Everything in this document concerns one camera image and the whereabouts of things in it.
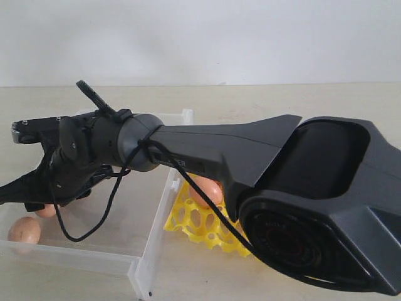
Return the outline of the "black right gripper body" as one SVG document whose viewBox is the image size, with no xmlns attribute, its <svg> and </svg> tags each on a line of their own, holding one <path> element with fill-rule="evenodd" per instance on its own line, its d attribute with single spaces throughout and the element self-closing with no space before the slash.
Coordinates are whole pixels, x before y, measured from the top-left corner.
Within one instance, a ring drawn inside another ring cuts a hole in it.
<svg viewBox="0 0 401 301">
<path fill-rule="evenodd" d="M 23 203 L 27 212 L 53 203 L 66 206 L 89 196 L 94 186 L 112 174 L 110 165 L 91 164 L 78 169 L 60 150 L 49 150 L 35 170 L 1 186 L 1 204 Z"/>
</svg>

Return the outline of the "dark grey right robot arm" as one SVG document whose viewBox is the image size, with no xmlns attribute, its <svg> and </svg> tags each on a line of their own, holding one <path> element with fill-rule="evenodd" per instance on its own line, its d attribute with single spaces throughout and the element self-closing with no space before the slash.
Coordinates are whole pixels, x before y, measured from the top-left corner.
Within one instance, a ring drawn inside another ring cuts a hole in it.
<svg viewBox="0 0 401 301">
<path fill-rule="evenodd" d="M 66 205 L 100 181 L 159 165 L 218 181 L 228 229 L 262 262 L 346 292 L 400 293 L 400 150 L 367 120 L 281 115 L 248 124 L 167 126 L 100 109 L 16 122 L 39 166 L 1 187 L 2 203 Z"/>
</svg>

